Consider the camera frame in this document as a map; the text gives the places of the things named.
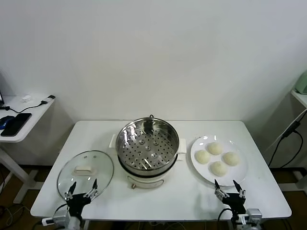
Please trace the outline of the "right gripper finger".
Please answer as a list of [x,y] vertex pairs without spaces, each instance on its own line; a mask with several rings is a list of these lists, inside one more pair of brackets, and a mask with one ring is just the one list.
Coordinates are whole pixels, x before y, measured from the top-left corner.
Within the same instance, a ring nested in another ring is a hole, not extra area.
[[239,192],[239,197],[245,198],[246,191],[242,189],[239,183],[237,183],[235,180],[233,180],[233,183],[235,185],[236,190]]
[[228,197],[228,194],[225,193],[219,186],[218,182],[214,180],[215,183],[215,192],[214,194],[217,196],[218,199],[224,199]]

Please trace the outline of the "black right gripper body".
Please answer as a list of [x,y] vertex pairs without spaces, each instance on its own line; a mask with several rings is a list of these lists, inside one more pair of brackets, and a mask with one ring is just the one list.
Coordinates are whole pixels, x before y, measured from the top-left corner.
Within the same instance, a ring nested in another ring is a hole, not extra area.
[[226,197],[222,198],[222,203],[230,206],[231,210],[235,214],[245,214],[246,209],[244,203],[246,198],[240,196],[238,193],[227,193]]

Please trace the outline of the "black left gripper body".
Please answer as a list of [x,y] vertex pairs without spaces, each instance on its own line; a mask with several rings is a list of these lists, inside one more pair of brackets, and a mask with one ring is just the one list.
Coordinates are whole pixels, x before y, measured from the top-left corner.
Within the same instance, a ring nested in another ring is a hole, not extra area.
[[73,195],[66,194],[66,203],[69,207],[69,214],[71,217],[81,217],[83,208],[90,204],[92,199],[86,193]]

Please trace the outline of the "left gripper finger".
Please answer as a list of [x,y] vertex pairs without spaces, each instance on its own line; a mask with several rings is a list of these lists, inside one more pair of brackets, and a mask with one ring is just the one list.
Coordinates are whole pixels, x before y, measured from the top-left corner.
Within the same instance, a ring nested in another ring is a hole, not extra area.
[[88,191],[83,197],[95,197],[98,193],[97,179],[95,179],[92,189]]
[[75,187],[76,187],[76,182],[74,182],[70,188],[68,189],[67,192],[64,193],[64,197],[65,197],[65,200],[70,200],[73,198],[73,192],[75,190]]

